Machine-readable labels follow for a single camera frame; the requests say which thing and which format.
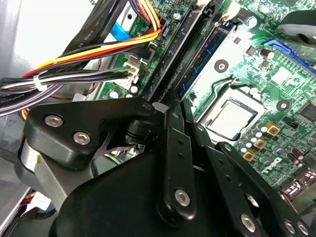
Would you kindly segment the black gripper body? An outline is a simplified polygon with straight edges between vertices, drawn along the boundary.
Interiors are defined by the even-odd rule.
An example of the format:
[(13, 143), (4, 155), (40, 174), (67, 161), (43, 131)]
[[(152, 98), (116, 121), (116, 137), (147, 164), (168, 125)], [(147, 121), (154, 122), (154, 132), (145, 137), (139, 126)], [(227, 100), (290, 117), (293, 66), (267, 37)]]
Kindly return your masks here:
[(172, 227), (157, 211), (158, 155), (140, 155), (77, 187), (65, 200), (51, 237), (237, 237), (205, 172), (195, 169), (197, 215)]

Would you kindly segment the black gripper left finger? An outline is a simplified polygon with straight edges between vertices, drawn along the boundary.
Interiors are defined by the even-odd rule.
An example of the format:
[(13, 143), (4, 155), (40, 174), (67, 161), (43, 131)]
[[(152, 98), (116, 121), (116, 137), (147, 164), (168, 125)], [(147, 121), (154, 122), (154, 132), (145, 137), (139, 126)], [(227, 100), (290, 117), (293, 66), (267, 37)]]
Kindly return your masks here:
[(158, 155), (157, 211), (178, 227), (197, 213), (184, 118), (179, 103), (162, 113), (142, 98), (38, 105), (24, 126), (20, 162), (59, 213), (80, 185), (140, 155)]

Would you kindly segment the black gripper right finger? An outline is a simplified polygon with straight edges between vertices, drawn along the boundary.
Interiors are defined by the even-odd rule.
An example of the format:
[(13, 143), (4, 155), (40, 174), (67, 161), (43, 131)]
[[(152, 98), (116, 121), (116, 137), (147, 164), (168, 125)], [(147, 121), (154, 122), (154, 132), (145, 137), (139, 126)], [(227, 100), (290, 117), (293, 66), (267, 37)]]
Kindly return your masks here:
[(183, 101), (193, 161), (214, 184), (215, 225), (222, 237), (311, 237), (313, 230), (227, 142), (214, 145)]

